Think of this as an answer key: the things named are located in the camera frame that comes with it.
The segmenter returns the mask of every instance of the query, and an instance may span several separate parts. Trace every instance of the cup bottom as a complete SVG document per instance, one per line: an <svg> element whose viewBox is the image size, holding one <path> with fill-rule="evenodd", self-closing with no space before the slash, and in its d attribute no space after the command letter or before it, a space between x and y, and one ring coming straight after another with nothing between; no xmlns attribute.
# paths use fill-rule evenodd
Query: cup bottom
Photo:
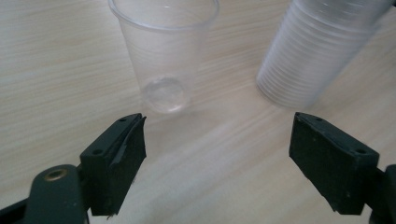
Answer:
<svg viewBox="0 0 396 224"><path fill-rule="evenodd" d="M154 79L143 88L142 93L148 107L163 114L178 112L190 102L182 83L173 77Z"/></svg>

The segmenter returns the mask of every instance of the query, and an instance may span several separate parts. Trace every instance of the plastic cup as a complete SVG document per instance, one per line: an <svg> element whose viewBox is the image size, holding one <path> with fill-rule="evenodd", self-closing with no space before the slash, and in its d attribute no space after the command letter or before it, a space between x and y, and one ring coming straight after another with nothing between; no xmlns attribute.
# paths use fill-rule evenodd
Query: plastic cup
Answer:
<svg viewBox="0 0 396 224"><path fill-rule="evenodd" d="M262 61L258 87L280 105L312 105L391 6L389 0L293 0Z"/></svg>
<svg viewBox="0 0 396 224"><path fill-rule="evenodd" d="M143 102L159 113L191 101L218 0L108 0L119 19Z"/></svg>

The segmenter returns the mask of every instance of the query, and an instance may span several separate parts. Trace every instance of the wooden table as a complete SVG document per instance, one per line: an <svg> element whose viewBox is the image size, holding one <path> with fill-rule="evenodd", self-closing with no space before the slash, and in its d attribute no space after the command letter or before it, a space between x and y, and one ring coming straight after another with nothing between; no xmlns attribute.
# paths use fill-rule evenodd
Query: wooden table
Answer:
<svg viewBox="0 0 396 224"><path fill-rule="evenodd" d="M92 223L368 223L335 214L288 155L294 109L255 76L286 0L220 0L193 105L159 116L140 93L106 0L0 2L0 208L26 198L39 172L79 164L113 121L141 112L148 157L120 214ZM305 113L396 162L396 9Z"/></svg>

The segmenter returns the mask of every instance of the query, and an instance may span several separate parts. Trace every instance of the cup rim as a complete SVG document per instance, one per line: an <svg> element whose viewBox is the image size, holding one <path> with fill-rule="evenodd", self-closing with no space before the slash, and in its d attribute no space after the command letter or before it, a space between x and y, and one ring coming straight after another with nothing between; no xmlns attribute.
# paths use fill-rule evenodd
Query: cup rim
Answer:
<svg viewBox="0 0 396 224"><path fill-rule="evenodd" d="M196 28L200 27L206 27L207 25L210 25L210 23L219 15L219 0L212 0L215 10L214 13L208 17L205 21L197 22L191 25L184 25L184 26L159 26L159 25L152 25L152 24L147 24L143 23L141 21L133 20L132 18L128 17L119 9L117 8L116 4L114 3L114 0L107 0L108 5L110 6L111 11L113 14L121 21L125 21L131 25L137 26L142 29L149 29L149 30L156 30L156 31L163 31L163 32L169 32L169 31L190 31L194 30Z"/></svg>

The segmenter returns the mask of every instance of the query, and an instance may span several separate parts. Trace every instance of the stack of plastic cups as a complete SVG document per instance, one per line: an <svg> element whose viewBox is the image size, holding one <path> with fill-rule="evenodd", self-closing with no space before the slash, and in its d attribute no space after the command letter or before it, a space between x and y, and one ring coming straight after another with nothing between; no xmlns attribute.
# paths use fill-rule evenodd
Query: stack of plastic cups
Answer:
<svg viewBox="0 0 396 224"><path fill-rule="evenodd" d="M312 105L379 28L390 0L293 0L257 84L280 105Z"/></svg>

